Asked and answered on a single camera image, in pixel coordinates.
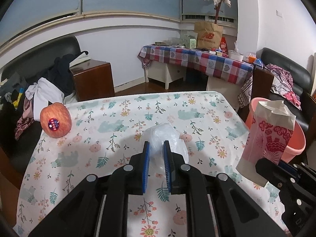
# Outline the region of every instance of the wooden cabinet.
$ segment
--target wooden cabinet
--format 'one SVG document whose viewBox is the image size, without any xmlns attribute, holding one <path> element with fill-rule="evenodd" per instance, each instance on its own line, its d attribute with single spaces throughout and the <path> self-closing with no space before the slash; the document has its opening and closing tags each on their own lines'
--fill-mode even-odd
<svg viewBox="0 0 316 237">
<path fill-rule="evenodd" d="M 79 101 L 114 97 L 111 64 L 89 60 L 70 68 Z"/>
</svg>

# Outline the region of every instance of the light switch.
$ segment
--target light switch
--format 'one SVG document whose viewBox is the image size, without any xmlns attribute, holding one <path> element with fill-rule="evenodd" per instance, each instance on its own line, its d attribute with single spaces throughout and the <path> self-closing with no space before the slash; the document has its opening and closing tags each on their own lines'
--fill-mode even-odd
<svg viewBox="0 0 316 237">
<path fill-rule="evenodd" d="M 280 11 L 278 11 L 278 10 L 276 11 L 276 15 L 279 16 L 279 17 L 281 17 L 281 18 L 283 18 L 282 12 L 280 12 Z"/>
</svg>

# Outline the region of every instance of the red apple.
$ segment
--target red apple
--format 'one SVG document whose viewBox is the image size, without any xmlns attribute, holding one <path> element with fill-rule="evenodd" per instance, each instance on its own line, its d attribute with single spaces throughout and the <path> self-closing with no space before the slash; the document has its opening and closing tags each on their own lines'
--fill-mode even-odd
<svg viewBox="0 0 316 237">
<path fill-rule="evenodd" d="M 60 138 L 66 135 L 72 126 L 68 109 L 59 102 L 42 109 L 40 124 L 44 132 L 52 138 Z"/>
</svg>

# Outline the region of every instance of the pink bucket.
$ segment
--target pink bucket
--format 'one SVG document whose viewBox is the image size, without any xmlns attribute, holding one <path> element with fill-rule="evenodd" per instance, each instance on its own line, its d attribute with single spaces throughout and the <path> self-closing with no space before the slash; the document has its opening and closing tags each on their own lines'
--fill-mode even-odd
<svg viewBox="0 0 316 237">
<path fill-rule="evenodd" d="M 255 111 L 259 101 L 269 101 L 265 98 L 253 98 L 249 104 L 249 114 L 246 120 L 246 126 L 250 129 L 252 124 L 253 112 Z M 296 155 L 299 155 L 305 149 L 305 135 L 300 125 L 295 122 L 293 135 L 285 148 L 282 160 L 289 163 Z"/>
</svg>

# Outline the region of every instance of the floral tablecloth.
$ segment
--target floral tablecloth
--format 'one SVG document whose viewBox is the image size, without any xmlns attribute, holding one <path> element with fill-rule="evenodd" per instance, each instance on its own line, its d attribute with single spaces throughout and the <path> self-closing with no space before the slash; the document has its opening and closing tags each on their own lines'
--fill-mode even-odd
<svg viewBox="0 0 316 237">
<path fill-rule="evenodd" d="M 128 164 L 133 154 L 142 152 L 143 131 L 164 122 L 181 134 L 189 164 L 204 174 L 228 174 L 286 229 L 277 188 L 269 183 L 262 188 L 235 169 L 248 130 L 220 93 L 131 95 L 67 107 L 71 131 L 59 139 L 43 132 L 27 167 L 14 227 L 20 236 L 27 236 L 88 174 L 101 177 Z M 186 236 L 185 210 L 184 195 L 170 195 L 165 175 L 150 167 L 146 193 L 129 196 L 128 236 Z"/>
</svg>

